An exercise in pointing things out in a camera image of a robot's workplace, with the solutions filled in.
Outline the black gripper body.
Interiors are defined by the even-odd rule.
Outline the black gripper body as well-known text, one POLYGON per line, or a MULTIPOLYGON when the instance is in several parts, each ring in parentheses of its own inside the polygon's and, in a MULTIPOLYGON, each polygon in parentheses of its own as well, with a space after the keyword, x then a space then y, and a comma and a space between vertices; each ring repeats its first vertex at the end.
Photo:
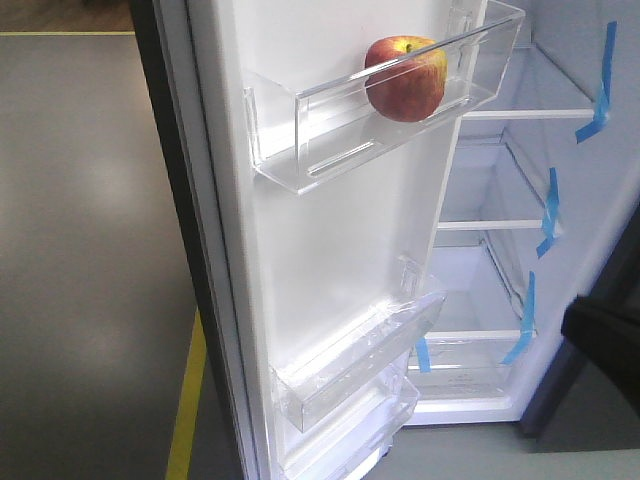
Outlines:
POLYGON ((579 296, 567 307, 563 336, 605 370, 639 369, 639 310, 579 296))

